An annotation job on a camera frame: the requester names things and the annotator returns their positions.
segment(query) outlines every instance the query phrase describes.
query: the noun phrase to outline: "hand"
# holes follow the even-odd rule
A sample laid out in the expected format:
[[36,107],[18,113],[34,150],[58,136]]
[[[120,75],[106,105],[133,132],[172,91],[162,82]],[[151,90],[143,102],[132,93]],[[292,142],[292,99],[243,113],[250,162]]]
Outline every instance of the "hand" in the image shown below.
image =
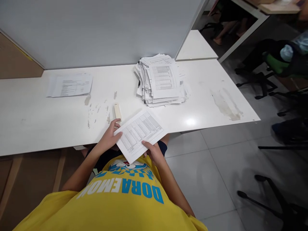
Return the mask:
[[166,159],[164,158],[163,154],[161,153],[160,147],[158,143],[155,143],[154,145],[150,144],[149,142],[142,141],[142,144],[148,148],[148,150],[144,153],[144,156],[146,157],[147,154],[151,158],[153,164],[156,167],[161,166],[162,164],[166,163]]
[[95,149],[97,153],[99,153],[99,155],[103,154],[109,148],[114,146],[116,142],[118,142],[118,140],[121,138],[122,132],[119,132],[117,135],[114,135],[114,132],[120,127],[120,125],[117,124],[117,122],[120,120],[121,119],[115,119],[111,121],[109,128],[105,131],[103,137],[95,146]]

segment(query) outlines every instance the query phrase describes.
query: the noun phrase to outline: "wooden desk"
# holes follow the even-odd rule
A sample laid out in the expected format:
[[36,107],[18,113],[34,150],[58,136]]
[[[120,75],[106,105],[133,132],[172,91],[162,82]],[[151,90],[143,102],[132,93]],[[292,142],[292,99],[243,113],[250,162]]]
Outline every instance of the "wooden desk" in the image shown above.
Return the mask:
[[290,3],[287,6],[279,6],[275,3],[260,4],[258,5],[258,8],[266,14],[297,14],[301,10],[297,5],[293,3]]
[[[216,59],[178,65],[186,72],[190,98],[180,105],[149,108],[168,132],[260,120]],[[49,70],[41,78],[0,80],[0,156],[98,142],[109,126],[108,116],[115,118],[115,102],[123,122],[146,107],[136,96],[133,67]],[[81,72],[93,76],[91,98],[46,98],[49,77]]]
[[198,30],[191,30],[176,57],[176,61],[217,59],[215,51]]

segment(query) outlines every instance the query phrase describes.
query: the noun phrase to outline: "paper pile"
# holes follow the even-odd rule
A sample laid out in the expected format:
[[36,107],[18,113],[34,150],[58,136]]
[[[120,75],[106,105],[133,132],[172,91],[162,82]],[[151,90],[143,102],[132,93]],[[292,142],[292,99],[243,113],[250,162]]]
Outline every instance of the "paper pile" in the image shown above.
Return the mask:
[[141,58],[134,71],[139,77],[137,95],[142,96],[147,106],[166,107],[188,99],[185,74],[170,56],[158,54]]
[[65,97],[89,94],[92,87],[93,76],[87,73],[52,76],[46,97]]

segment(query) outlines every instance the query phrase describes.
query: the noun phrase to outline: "doraemon t-shirt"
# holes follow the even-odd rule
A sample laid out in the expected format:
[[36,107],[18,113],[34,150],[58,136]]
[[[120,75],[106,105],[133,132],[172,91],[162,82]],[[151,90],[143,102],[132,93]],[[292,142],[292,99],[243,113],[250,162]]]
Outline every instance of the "doraemon t-shirt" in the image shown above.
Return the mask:
[[151,159],[120,155],[81,191],[48,194],[14,230],[205,230],[173,204]]

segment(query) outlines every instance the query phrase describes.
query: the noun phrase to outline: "blue shorts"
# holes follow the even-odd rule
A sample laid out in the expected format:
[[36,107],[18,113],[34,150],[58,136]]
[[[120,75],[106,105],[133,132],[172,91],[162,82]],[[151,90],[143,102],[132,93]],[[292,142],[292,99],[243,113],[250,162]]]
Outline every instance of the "blue shorts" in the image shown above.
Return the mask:
[[[165,153],[167,151],[167,145],[163,141],[157,142],[159,145],[159,148],[161,150],[161,153],[165,156]],[[89,155],[89,153],[92,151],[93,148],[90,148],[86,157]],[[103,155],[100,156],[99,160],[97,161],[94,168],[97,169],[98,172],[102,171],[105,165],[111,161],[113,158],[116,158],[118,156],[122,155],[121,150],[115,151],[112,149],[108,149],[106,152],[103,153]]]

